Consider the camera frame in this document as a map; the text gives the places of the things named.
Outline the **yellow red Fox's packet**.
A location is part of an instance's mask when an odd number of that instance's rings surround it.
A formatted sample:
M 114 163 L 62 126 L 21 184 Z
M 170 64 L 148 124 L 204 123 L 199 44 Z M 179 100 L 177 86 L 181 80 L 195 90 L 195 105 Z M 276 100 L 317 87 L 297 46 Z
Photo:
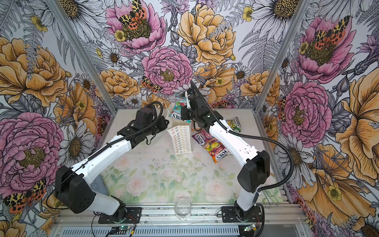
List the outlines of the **yellow red Fox's packet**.
M 229 152 L 229 150 L 216 138 L 211 138 L 208 140 L 204 144 L 203 148 L 212 157 L 214 163 L 218 163 Z

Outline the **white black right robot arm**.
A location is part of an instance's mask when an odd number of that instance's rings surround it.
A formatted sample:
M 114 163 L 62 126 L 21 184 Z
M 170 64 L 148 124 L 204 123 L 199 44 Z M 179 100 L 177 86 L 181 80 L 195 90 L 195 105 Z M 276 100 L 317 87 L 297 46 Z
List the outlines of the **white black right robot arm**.
M 235 214 L 240 221 L 247 221 L 255 209 L 260 191 L 270 176 L 270 157 L 266 151 L 259 152 L 250 146 L 229 127 L 226 120 L 212 111 L 194 82 L 185 92 L 187 108 L 181 112 L 182 119 L 190 119 L 211 136 L 219 140 L 239 162 L 241 170 L 237 176 L 241 186 L 235 202 Z

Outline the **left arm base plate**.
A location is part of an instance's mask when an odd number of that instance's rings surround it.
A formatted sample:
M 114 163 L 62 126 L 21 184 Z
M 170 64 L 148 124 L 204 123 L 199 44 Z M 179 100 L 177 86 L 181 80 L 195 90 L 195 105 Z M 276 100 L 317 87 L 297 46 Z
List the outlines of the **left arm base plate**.
M 125 207 L 114 215 L 101 214 L 99 224 L 138 224 L 141 218 L 141 207 Z

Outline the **teal Fox's candy packet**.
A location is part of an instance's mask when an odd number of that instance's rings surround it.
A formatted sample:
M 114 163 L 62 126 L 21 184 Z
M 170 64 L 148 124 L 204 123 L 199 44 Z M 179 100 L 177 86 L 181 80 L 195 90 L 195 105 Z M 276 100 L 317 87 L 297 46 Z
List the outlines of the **teal Fox's candy packet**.
M 186 97 L 181 97 L 181 96 L 177 96 L 176 95 L 175 96 L 174 107 L 173 107 L 172 111 L 170 112 L 169 117 L 177 119 L 177 120 L 181 120 L 181 121 L 184 121 L 184 122 L 187 122 L 187 123 L 190 123 L 189 119 L 188 120 L 183 120 L 182 119 L 181 112 L 182 112 L 183 108 L 187 108 L 187 99 L 186 99 Z

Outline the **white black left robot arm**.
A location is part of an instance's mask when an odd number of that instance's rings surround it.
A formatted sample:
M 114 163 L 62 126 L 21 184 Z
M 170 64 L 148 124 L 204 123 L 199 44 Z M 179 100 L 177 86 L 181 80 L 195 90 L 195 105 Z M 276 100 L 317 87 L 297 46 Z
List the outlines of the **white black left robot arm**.
M 136 118 L 101 149 L 71 167 L 60 167 L 56 172 L 55 197 L 75 214 L 91 210 L 113 216 L 118 221 L 124 218 L 125 203 L 117 197 L 94 191 L 91 184 L 118 158 L 147 142 L 148 136 L 155 137 L 167 129 L 169 122 L 162 115 L 163 110 L 163 104 L 157 101 L 139 109 Z

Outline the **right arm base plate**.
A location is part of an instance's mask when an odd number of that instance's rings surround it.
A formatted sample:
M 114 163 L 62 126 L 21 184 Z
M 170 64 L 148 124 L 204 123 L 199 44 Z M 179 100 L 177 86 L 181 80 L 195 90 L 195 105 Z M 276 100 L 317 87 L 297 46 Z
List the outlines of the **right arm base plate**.
M 262 223 L 264 210 L 259 205 L 253 206 L 248 211 L 243 211 L 239 207 L 223 206 L 221 208 L 221 218 L 224 223 Z

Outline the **white printed paper bag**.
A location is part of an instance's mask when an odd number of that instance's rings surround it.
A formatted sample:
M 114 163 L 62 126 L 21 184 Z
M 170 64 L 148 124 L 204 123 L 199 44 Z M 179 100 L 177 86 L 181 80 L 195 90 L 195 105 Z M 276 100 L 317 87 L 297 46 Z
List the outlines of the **white printed paper bag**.
M 166 119 L 169 121 L 167 131 L 172 138 L 175 155 L 192 153 L 190 122 L 178 120 L 170 116 L 167 116 Z

